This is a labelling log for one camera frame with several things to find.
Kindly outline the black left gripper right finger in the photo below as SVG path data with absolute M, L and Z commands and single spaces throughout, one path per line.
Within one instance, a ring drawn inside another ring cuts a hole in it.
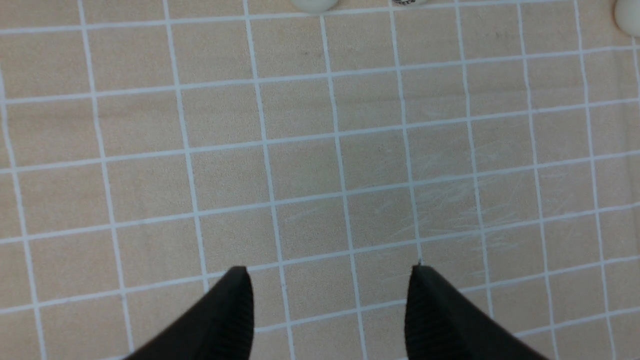
M 544 360 L 464 297 L 436 269 L 414 265 L 404 342 L 409 360 Z

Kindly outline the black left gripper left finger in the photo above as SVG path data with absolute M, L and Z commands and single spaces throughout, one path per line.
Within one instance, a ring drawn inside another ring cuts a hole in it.
M 255 333 L 254 292 L 245 266 L 233 266 L 197 303 L 128 360 L 248 360 Z

